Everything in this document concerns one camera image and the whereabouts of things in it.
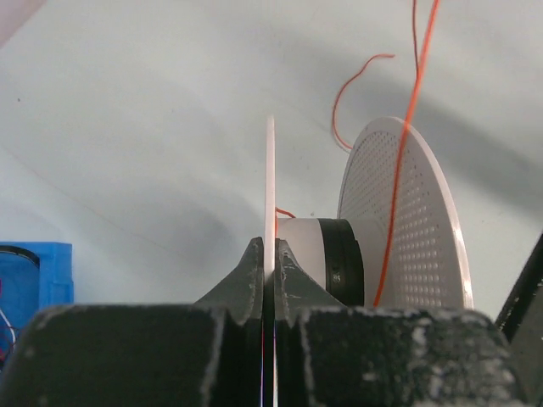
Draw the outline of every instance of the thin white disc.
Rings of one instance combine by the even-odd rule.
[[[372,121],[350,153],[338,217],[361,245],[366,303],[378,289],[403,120]],[[381,306],[472,308],[466,249],[451,191],[422,136],[409,128],[400,173],[394,240]]]
[[[266,190],[264,207],[264,276],[275,269],[275,121],[268,117],[266,128]]]

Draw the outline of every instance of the red wire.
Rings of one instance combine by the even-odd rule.
[[[341,99],[341,95],[343,94],[343,92],[345,91],[345,89],[347,88],[347,86],[352,82],[354,81],[356,78],[358,78],[360,75],[362,75],[364,73],[364,70],[366,70],[366,67],[374,60],[374,59],[378,59],[378,58],[393,58],[394,55],[392,53],[379,53],[377,55],[373,55],[371,58],[368,59],[368,61],[366,61],[366,63],[364,64],[364,66],[362,66],[362,69],[359,70],[352,78],[350,78],[348,81],[345,82],[345,84],[341,87],[341,89],[339,89],[339,92],[338,92],[338,96],[336,97],[336,100],[335,102],[333,103],[333,108],[332,108],[332,130],[333,130],[333,135],[336,137],[336,140],[338,140],[338,142],[345,148],[347,148],[348,150],[351,150],[353,147],[351,145],[349,145],[343,138],[341,138],[338,134],[338,129],[336,128],[336,113],[337,113],[337,110],[338,110],[338,103],[339,103],[339,100]]]
[[[275,208],[276,212],[278,214],[281,214],[281,215],[286,215],[290,218],[295,218],[296,216],[294,216],[291,212],[288,212],[287,210],[284,210],[284,209],[280,209],[280,208]]]
[[[277,217],[277,214],[286,215],[291,218],[296,217],[292,214],[292,212],[288,212],[287,210],[276,207],[275,208],[275,236],[277,236],[277,231],[279,230],[279,218]]]
[[[413,11],[411,13],[411,28],[413,30],[413,47],[415,48],[415,70],[418,76],[417,0],[413,0]]]
[[[439,0],[434,0],[434,4],[432,5],[432,11],[430,12],[428,27],[426,29],[426,35],[424,36],[423,50],[421,52],[421,60],[420,60],[419,71],[417,74],[417,79],[415,80],[415,86],[413,87],[413,91],[411,93],[411,100],[409,101],[409,107],[407,108],[406,119],[404,121],[403,129],[401,131],[400,147],[398,149],[398,158],[396,160],[396,167],[395,167],[395,173],[394,173],[394,186],[393,186],[393,191],[392,191],[392,203],[391,203],[390,220],[389,220],[389,234],[387,236],[386,249],[384,250],[383,269],[381,270],[381,279],[379,281],[379,287],[377,290],[377,294],[375,295],[375,300],[373,301],[373,306],[375,307],[379,305],[379,301],[381,300],[381,295],[383,294],[383,288],[384,288],[384,281],[386,279],[387,269],[389,267],[390,249],[392,247],[392,240],[394,236],[394,222],[395,222],[395,212],[396,212],[396,201],[398,198],[398,184],[400,182],[401,159],[403,156],[404,149],[406,147],[407,130],[411,124],[411,119],[413,118],[413,115],[415,113],[415,107],[417,106],[418,95],[421,90],[421,82],[424,76],[424,71],[426,70],[430,40],[432,39],[432,34],[434,32],[434,23],[435,23],[435,17],[437,15],[438,7],[439,7]]]

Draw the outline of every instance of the black rubber ring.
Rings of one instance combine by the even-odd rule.
[[[345,305],[364,305],[364,264],[349,222],[318,221],[326,260],[326,290]]]
[[[40,258],[37,254],[27,250],[26,248],[19,248],[17,246],[0,245],[0,254],[14,254],[15,256],[24,257],[32,262],[38,269],[40,268]]]

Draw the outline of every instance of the white cylinder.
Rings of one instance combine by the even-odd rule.
[[[280,218],[277,237],[287,241],[301,269],[326,290],[326,260],[319,221]]]

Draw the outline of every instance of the blue plastic container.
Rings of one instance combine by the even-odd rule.
[[[23,328],[40,309],[53,304],[74,302],[71,279],[71,244],[0,242],[29,250],[39,259],[39,268],[31,260],[15,254],[0,253],[0,309],[12,326]],[[7,348],[10,331],[0,319],[0,347]]]

